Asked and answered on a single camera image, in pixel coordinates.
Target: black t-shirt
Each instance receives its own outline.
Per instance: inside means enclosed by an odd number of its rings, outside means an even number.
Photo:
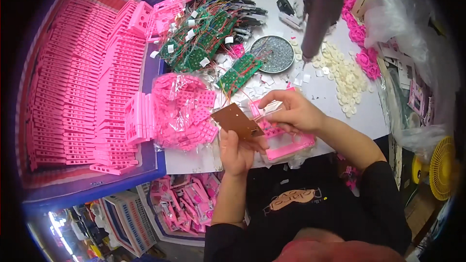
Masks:
[[[250,170],[249,226],[208,227],[204,261],[273,261],[300,229],[309,227],[329,230],[345,241],[388,246],[403,255],[411,230],[389,164],[376,162],[366,168],[356,197],[328,161],[320,158],[318,164],[314,159],[297,170]]]

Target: hand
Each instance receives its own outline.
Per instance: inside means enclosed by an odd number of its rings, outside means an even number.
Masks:
[[[282,109],[265,116],[268,122],[278,122],[286,132],[316,133],[323,128],[327,116],[301,93],[290,90],[272,90],[262,98],[259,108],[264,108],[274,100],[283,102]]]
[[[234,131],[220,131],[220,159],[225,173],[239,176],[248,172],[253,166],[254,152],[265,154],[268,149],[264,137],[254,138],[253,142],[239,142]]]

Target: white table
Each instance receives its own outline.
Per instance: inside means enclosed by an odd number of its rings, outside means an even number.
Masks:
[[[279,10],[277,7],[277,0],[253,0],[257,7],[263,8],[268,11],[266,25],[254,28],[254,37],[261,37],[265,35],[277,35],[286,39],[290,37],[296,37],[295,40],[298,43],[302,42],[304,35],[303,31],[297,31],[285,23],[279,18]],[[346,57],[351,60],[348,52],[350,50],[359,53],[360,48],[357,44],[351,42],[348,37],[349,29],[346,26],[344,20],[340,20],[336,29],[327,40],[332,44],[335,44]],[[245,47],[250,47],[254,39],[250,38],[248,43],[245,43]],[[290,74],[293,69],[302,70],[304,66],[303,61],[294,62],[292,67],[284,71],[285,74]],[[338,104],[336,98],[336,83],[327,79],[327,77],[317,77],[315,74],[315,68],[312,67],[311,63],[304,66],[306,71],[311,74],[309,83],[302,84],[302,92],[306,97],[325,114],[340,119],[347,123],[352,128],[364,133],[372,139],[377,139],[388,135],[390,132],[389,127],[385,123],[385,119],[382,113],[382,107],[380,99],[377,94],[377,87],[373,86],[375,92],[370,93],[368,90],[362,93],[362,101],[356,105],[357,113],[351,118],[347,118],[341,111],[341,106]],[[191,172],[212,172],[221,169],[221,162],[218,154],[218,144],[213,144],[212,149],[203,149],[201,154],[197,152],[184,153],[178,150],[166,150],[166,166],[167,174],[178,174],[178,173],[191,173]],[[322,140],[318,139],[316,146],[312,149],[311,156],[319,156],[333,152],[334,150],[325,144]],[[260,162],[259,154],[256,154],[256,161],[254,167],[265,166],[265,163]]]

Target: person's left hand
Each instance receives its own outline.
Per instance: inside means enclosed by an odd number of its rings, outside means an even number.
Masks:
[[[252,142],[239,142],[234,131],[220,131],[220,159],[225,174],[239,176],[248,172],[253,166],[254,152],[265,154],[269,146],[264,137],[254,138]]]

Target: person's right hand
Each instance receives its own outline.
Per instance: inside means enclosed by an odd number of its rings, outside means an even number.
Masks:
[[[282,101],[282,109],[268,114],[265,119],[279,124],[286,132],[316,133],[323,127],[327,116],[307,100],[301,93],[290,90],[272,90],[262,98],[259,108],[270,102]]]

